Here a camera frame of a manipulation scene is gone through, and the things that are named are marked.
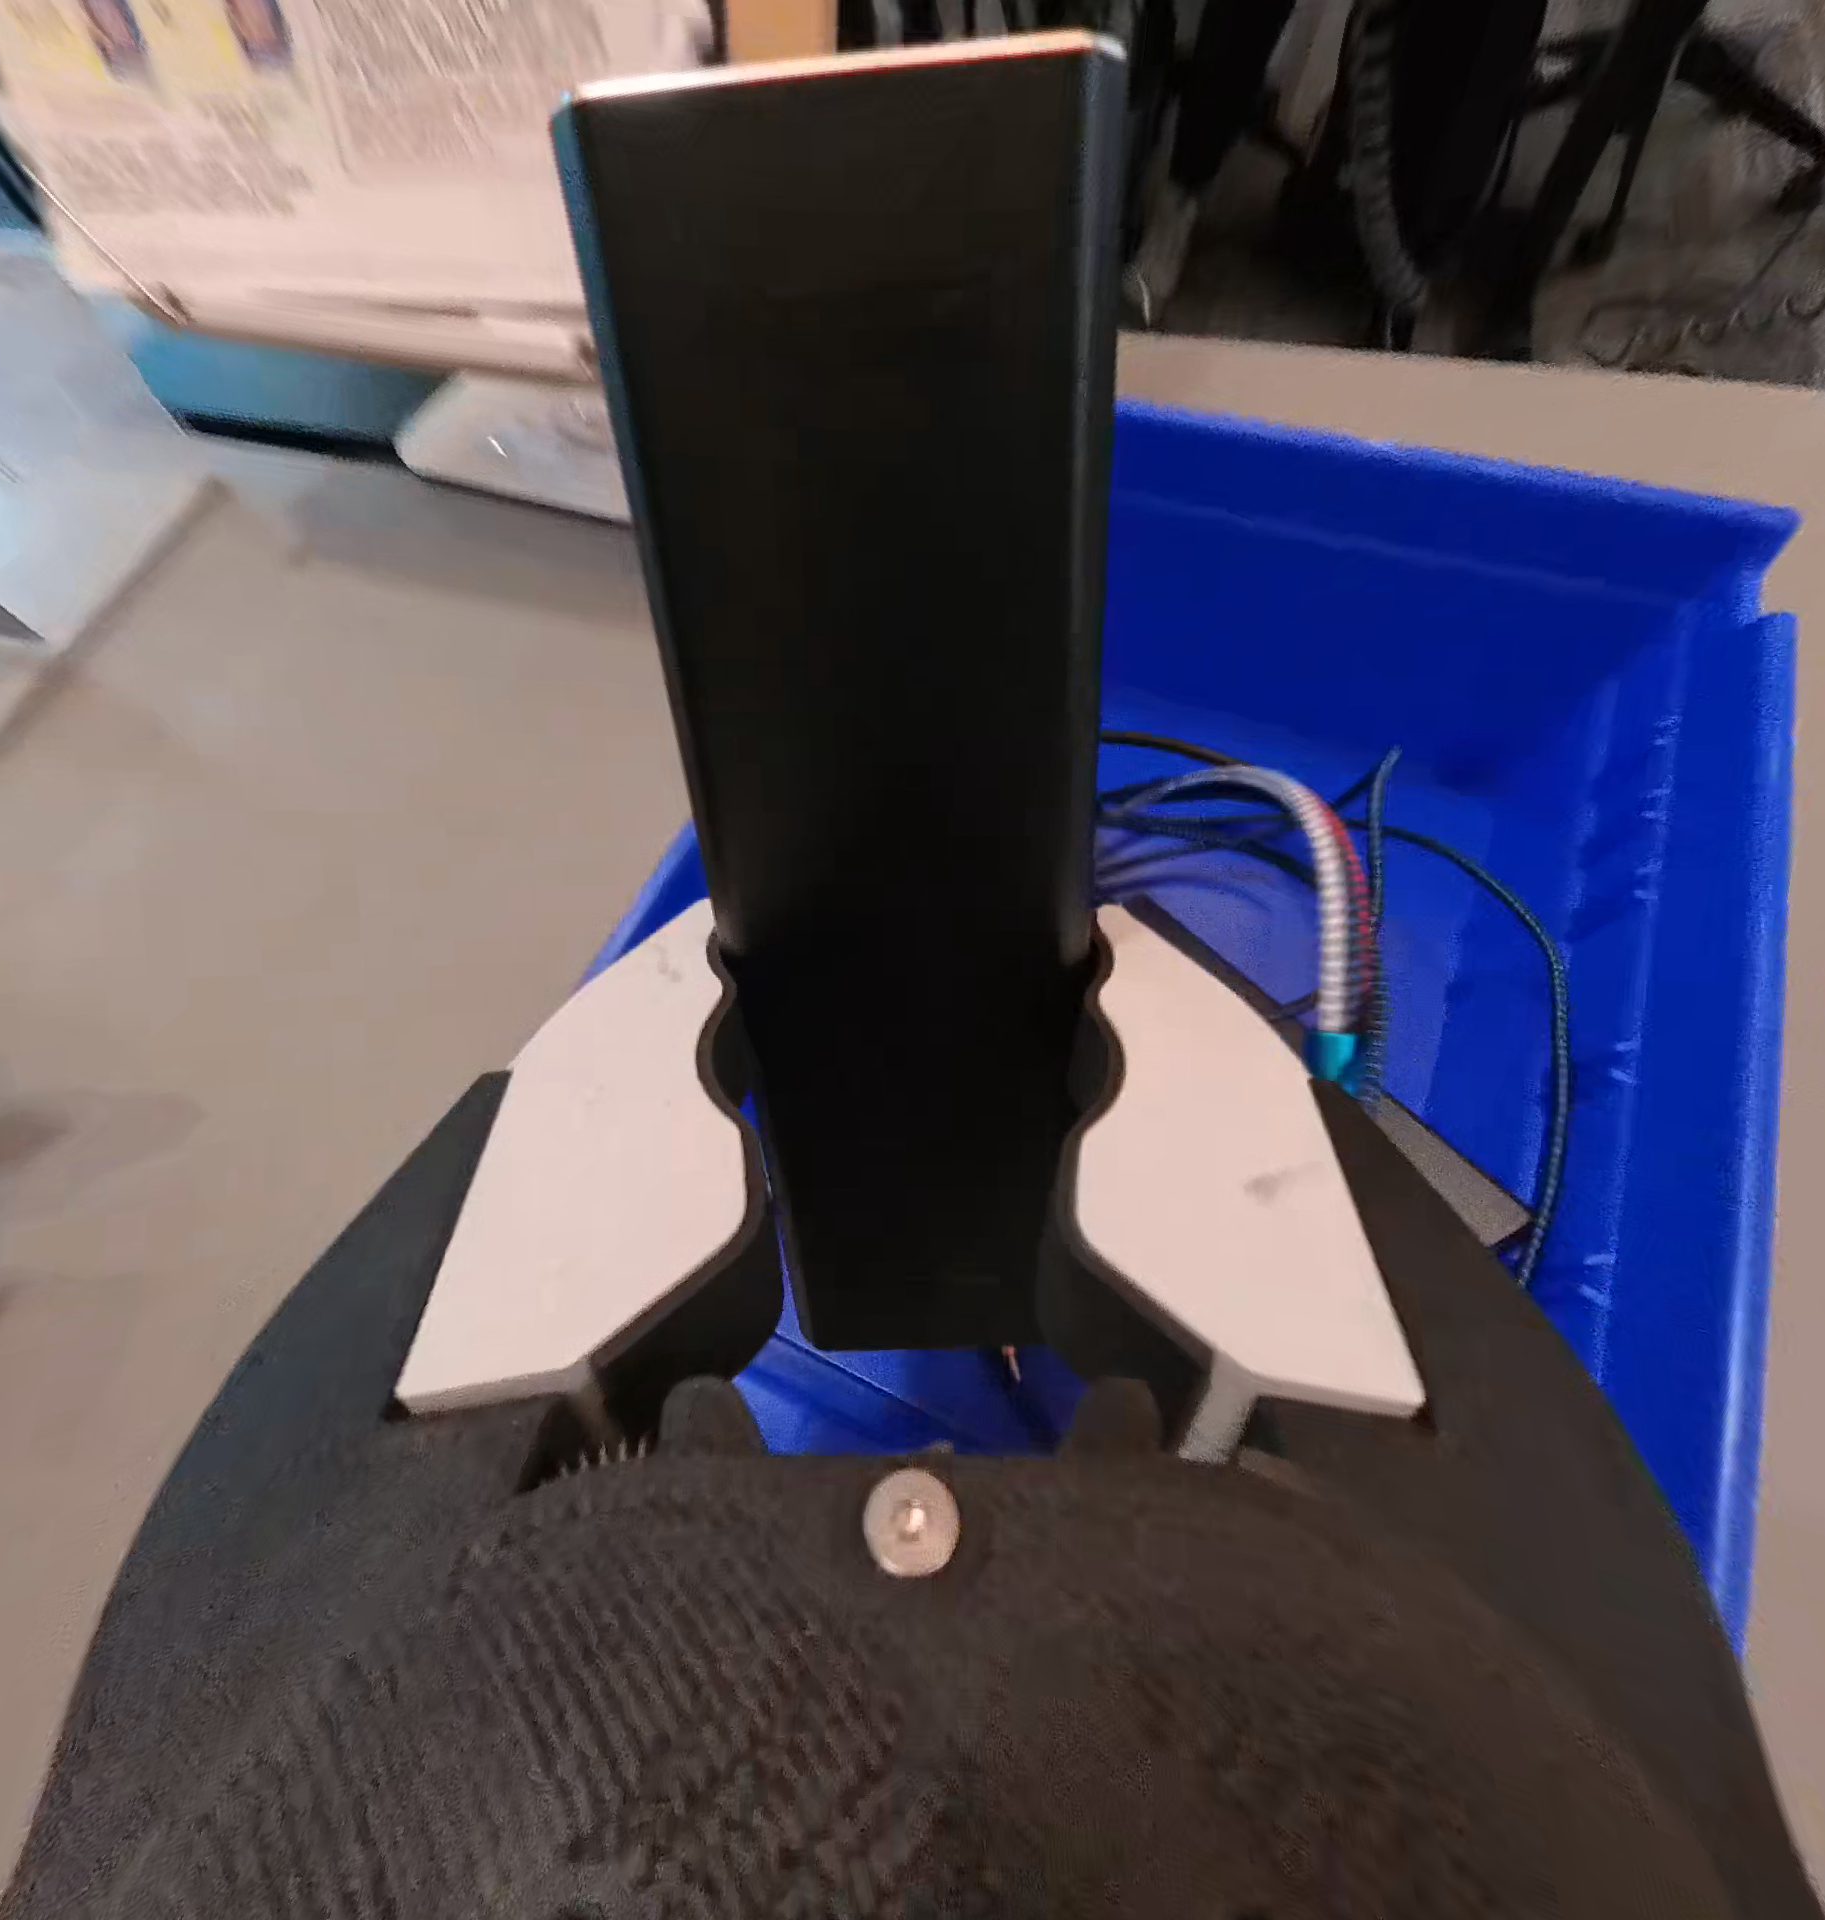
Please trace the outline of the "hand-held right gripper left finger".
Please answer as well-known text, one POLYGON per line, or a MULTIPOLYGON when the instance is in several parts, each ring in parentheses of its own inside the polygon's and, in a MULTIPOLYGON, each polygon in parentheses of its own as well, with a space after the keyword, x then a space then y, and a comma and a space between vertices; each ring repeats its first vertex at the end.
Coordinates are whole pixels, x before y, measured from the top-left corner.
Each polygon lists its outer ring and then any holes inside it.
POLYGON ((781 1318, 781 1236, 711 902, 595 973, 521 1048, 398 1373, 408 1416, 579 1397, 660 1426, 781 1318))

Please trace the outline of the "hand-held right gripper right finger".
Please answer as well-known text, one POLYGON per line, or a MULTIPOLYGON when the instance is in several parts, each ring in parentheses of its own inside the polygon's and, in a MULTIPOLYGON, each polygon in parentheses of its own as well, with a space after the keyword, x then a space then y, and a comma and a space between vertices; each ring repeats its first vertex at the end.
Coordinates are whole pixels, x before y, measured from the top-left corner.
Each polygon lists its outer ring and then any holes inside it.
POLYGON ((1212 970, 1097 909, 1049 1207, 1049 1344, 1142 1382, 1165 1452, 1229 1459, 1259 1404, 1428 1408, 1310 1071, 1212 970))

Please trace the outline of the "blue plastic bin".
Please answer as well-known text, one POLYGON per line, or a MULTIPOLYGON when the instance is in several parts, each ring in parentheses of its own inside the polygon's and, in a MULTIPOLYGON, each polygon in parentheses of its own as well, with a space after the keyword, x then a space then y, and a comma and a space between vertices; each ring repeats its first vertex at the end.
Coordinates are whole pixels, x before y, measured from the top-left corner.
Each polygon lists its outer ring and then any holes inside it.
MULTIPOLYGON (((1789 618, 1759 501, 1117 405, 1092 873, 1313 988, 1279 815, 1146 807, 1215 751, 1354 824, 1393 1092, 1529 1205, 1499 1262, 1571 1344, 1742 1638, 1789 959, 1789 618)), ((706 898, 696 828, 595 970, 706 898)), ((789 1298, 781 1431, 965 1437, 965 1347, 833 1351, 789 1298)))

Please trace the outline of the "black power bank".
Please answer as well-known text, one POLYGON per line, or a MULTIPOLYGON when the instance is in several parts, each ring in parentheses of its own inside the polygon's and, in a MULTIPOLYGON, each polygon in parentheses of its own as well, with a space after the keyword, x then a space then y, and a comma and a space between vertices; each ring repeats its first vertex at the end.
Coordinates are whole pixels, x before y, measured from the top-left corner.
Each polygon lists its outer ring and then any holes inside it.
POLYGON ((1092 28, 549 118, 803 1333, 1026 1347, 1092 835, 1130 63, 1092 28))

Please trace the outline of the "grey desk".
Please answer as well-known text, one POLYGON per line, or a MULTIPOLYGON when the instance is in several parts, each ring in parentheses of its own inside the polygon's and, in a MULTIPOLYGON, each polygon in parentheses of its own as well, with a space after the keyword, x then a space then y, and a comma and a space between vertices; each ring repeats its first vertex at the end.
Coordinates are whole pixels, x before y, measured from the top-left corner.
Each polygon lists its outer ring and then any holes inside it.
MULTIPOLYGON (((1825 391, 1130 340, 1122 389, 1803 515, 1746 1670, 1825 1898, 1825 391)), ((217 446, 0 742, 0 1890, 109 1581, 232 1361, 683 824, 625 535, 217 446)))

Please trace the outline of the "white flat device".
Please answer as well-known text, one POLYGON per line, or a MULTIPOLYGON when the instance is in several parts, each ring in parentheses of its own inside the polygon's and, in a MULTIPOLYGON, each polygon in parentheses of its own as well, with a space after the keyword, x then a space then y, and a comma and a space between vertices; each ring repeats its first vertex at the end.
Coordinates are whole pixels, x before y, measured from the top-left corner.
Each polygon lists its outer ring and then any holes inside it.
POLYGON ((460 370, 403 418, 394 447, 427 481, 631 522, 599 381, 460 370))

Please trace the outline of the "clear acrylic stand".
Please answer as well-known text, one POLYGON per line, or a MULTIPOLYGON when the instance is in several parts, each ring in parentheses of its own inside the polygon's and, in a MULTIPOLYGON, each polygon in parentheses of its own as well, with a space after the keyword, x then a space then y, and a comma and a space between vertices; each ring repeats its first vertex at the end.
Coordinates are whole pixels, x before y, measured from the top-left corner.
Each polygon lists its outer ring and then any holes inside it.
POLYGON ((212 491, 89 301, 0 242, 0 737, 212 491))

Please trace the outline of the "printed paper with coloured pictures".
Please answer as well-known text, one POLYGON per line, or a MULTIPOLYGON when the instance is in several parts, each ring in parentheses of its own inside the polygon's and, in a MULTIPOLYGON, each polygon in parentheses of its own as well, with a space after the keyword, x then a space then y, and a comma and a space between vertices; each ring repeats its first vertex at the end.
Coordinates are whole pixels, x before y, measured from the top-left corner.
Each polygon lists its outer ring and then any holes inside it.
POLYGON ((715 41, 715 5, 0 5, 0 126, 83 293, 227 340, 579 381, 554 111, 715 41))

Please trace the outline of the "black office chair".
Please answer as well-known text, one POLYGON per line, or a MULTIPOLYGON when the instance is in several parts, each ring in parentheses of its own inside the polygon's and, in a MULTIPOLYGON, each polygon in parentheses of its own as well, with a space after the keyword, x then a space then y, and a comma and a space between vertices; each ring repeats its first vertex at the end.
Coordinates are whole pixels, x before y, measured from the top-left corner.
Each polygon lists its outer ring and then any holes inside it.
POLYGON ((1777 210, 1825 204, 1825 126, 1780 93, 1709 5, 1628 5, 1616 27, 1544 32, 1549 5, 1340 5, 1337 82, 1297 148, 1267 71, 1310 5, 1107 5, 1130 51, 1122 320, 1157 329, 1181 284, 1203 199, 1237 142, 1283 156, 1274 240, 1301 268, 1350 275, 1369 344, 1405 350, 1428 306, 1473 306, 1473 355, 1525 355, 1529 310, 1600 156, 1603 215, 1571 265, 1603 265, 1661 99, 1697 93, 1800 156, 1777 210))

